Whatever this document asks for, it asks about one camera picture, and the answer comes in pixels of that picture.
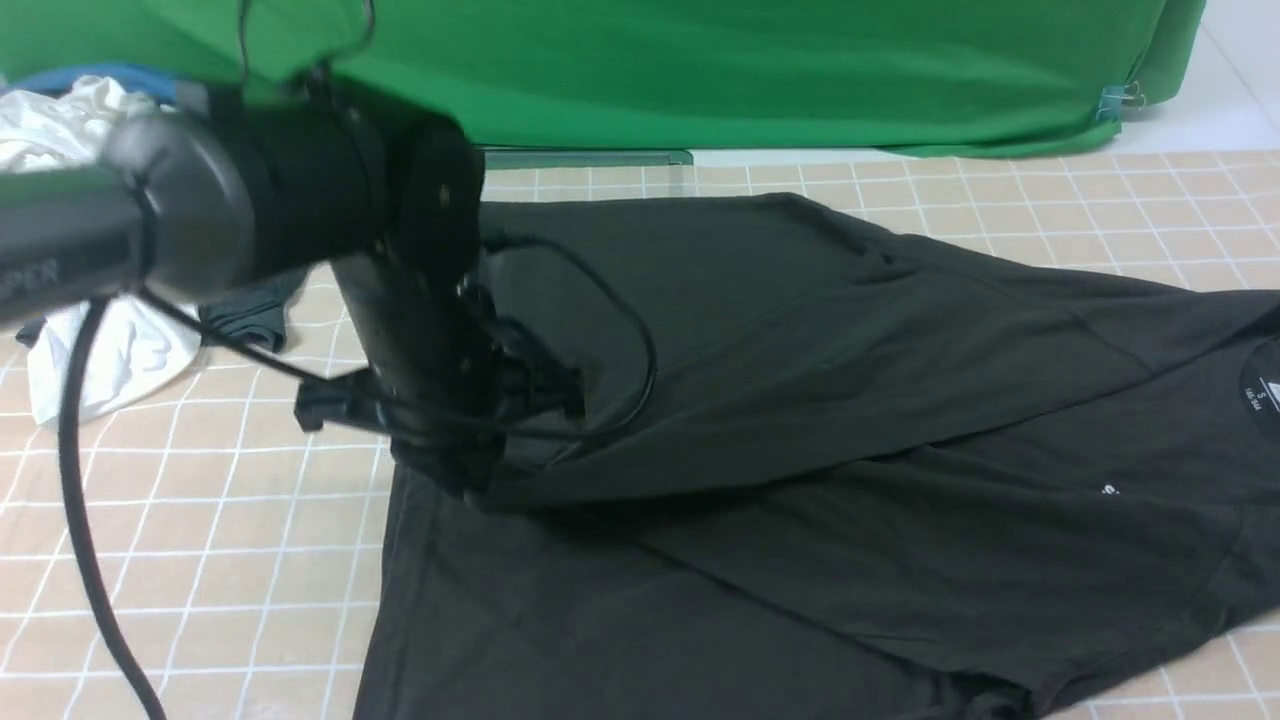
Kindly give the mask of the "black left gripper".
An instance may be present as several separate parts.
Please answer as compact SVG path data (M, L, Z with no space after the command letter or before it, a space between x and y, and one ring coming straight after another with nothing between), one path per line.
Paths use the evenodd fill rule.
M342 259L334 273L367 365L301 383L302 430L340 424L385 436L398 464L465 496L488 491L520 423L545 413L584 419L582 373L498 316L471 275L434 288L371 255Z

